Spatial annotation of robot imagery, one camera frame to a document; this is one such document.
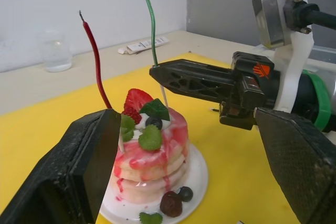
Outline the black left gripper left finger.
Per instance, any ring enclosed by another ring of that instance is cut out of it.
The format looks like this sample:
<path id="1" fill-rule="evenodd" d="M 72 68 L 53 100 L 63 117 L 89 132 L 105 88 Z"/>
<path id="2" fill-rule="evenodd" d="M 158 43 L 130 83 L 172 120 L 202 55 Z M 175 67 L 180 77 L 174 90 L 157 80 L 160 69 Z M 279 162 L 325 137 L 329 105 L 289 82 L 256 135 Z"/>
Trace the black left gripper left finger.
<path id="1" fill-rule="evenodd" d="M 95 223 L 118 152 L 120 124 L 113 109 L 73 121 L 25 179 L 1 223 Z"/>

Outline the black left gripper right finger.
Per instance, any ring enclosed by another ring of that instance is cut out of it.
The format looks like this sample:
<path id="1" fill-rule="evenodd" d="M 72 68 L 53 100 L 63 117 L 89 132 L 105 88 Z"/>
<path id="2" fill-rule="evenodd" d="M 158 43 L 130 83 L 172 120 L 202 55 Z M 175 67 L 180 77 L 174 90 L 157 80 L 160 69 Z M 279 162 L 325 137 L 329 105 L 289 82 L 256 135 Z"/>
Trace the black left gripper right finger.
<path id="1" fill-rule="evenodd" d="M 300 223 L 335 223 L 335 145 L 311 121 L 255 109 L 272 174 Z"/>

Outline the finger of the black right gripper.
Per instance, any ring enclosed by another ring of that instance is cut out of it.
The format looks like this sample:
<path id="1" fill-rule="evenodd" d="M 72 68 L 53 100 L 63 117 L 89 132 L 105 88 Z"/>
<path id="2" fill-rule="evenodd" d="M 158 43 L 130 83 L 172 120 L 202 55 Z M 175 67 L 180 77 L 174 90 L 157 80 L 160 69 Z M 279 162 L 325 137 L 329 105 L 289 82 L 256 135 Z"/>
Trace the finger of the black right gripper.
<path id="1" fill-rule="evenodd" d="M 171 60 L 167 62 L 163 62 L 159 64 L 160 67 L 169 67 L 174 69 L 181 69 L 181 70 L 192 70 L 195 71 L 215 71 L 220 73 L 232 73 L 232 69 L 230 68 L 223 68 L 219 66 L 209 65 L 202 62 L 196 62 L 191 60 Z"/>
<path id="2" fill-rule="evenodd" d="M 158 66 L 150 69 L 150 76 L 175 94 L 206 101 L 223 101 L 234 89 L 231 73 Z"/>

